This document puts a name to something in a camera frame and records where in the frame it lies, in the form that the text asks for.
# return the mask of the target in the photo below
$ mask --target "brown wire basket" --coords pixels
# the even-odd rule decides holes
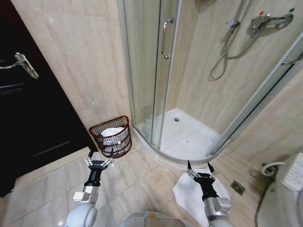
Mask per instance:
[[[102,136],[101,133],[108,128],[123,127],[124,129],[112,136]],[[107,122],[90,127],[89,133],[93,136],[101,153],[105,157],[110,157],[113,151],[113,158],[122,157],[132,147],[132,138],[127,116],[117,117]]]

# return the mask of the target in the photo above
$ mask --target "shower door handle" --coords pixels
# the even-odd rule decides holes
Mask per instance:
[[[303,52],[299,55],[299,57],[297,57],[295,60],[293,61],[284,61],[282,62],[282,65],[292,65],[292,64],[296,64],[299,61],[301,61],[303,59]]]
[[[164,21],[164,23],[163,23],[161,55],[162,55],[162,58],[163,58],[164,60],[167,60],[168,58],[170,58],[170,55],[169,55],[169,54],[164,54],[164,44],[165,44],[165,37],[166,37],[166,27],[167,27],[167,24],[168,24],[168,23],[173,24],[173,23],[174,23],[174,18],[173,18],[173,17],[169,17],[169,18],[167,18],[167,19]]]

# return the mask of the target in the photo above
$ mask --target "shower mixer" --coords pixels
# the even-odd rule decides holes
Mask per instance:
[[[272,17],[269,13],[264,15],[264,11],[260,12],[258,17],[251,20],[250,29],[253,31],[251,38],[256,37],[264,28],[269,26],[278,29],[287,27],[294,19],[293,11],[294,8],[281,17]]]

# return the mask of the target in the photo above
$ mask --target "dark door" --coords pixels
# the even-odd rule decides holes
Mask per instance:
[[[16,62],[14,55],[19,52],[39,75],[32,78],[22,66],[0,70],[2,180],[7,171],[9,179],[16,178],[86,146],[96,151],[9,0],[1,1],[0,28],[0,67]]]

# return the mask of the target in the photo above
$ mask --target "shower drain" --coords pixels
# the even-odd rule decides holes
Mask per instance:
[[[235,180],[233,180],[231,187],[239,194],[239,195],[243,195],[245,188],[239,184],[238,182],[236,182]]]

